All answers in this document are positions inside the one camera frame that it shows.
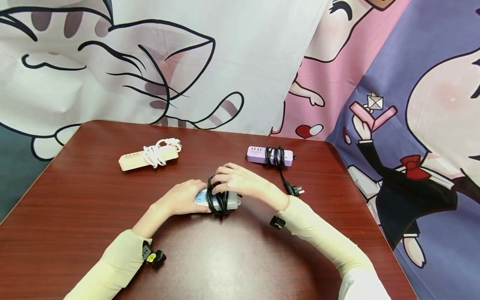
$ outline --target cartoon backdrop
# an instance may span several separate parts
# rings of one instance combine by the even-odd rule
[[[68,2],[0,1],[1,217],[91,119],[327,140],[419,298],[478,298],[477,0]]]

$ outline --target cream sleeve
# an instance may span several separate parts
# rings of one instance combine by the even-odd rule
[[[370,259],[350,239],[317,215],[305,202],[290,196],[285,210],[278,212],[293,235],[306,240],[335,264],[342,278],[352,269],[376,274]]]
[[[131,230],[119,234],[107,247],[100,260],[64,300],[110,300],[128,285],[144,263],[142,258],[144,239]]]

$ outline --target black cable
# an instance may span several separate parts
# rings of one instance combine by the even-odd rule
[[[273,162],[270,161],[270,158],[273,154]],[[265,148],[265,160],[267,162],[267,167],[277,167],[278,171],[280,172],[280,177],[283,181],[283,186],[287,191],[287,194],[291,196],[298,197],[302,193],[302,188],[297,186],[291,186],[290,183],[285,179],[283,175],[283,167],[285,166],[285,150],[282,146],[278,146],[278,148]]]
[[[208,187],[207,187],[207,203],[208,203],[208,208],[212,211],[213,214],[220,216],[224,218],[226,215],[228,215],[231,210],[227,209],[228,207],[228,192],[219,192],[215,195],[216,201],[218,202],[219,210],[215,208],[215,205],[213,204],[213,195],[212,195],[212,190],[214,187],[220,184],[220,182],[216,182],[212,184],[212,177],[208,179]]]

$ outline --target yellow clip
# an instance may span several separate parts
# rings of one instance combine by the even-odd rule
[[[147,261],[151,263],[156,258],[156,254],[152,253],[147,257]]]

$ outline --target long sleeve shirt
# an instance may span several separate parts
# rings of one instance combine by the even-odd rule
[[[291,196],[278,215],[293,235],[308,241],[335,264],[342,276],[339,300],[390,300],[367,255],[306,203]],[[122,232],[65,300],[113,299],[144,263],[144,240],[151,243],[131,230]]]

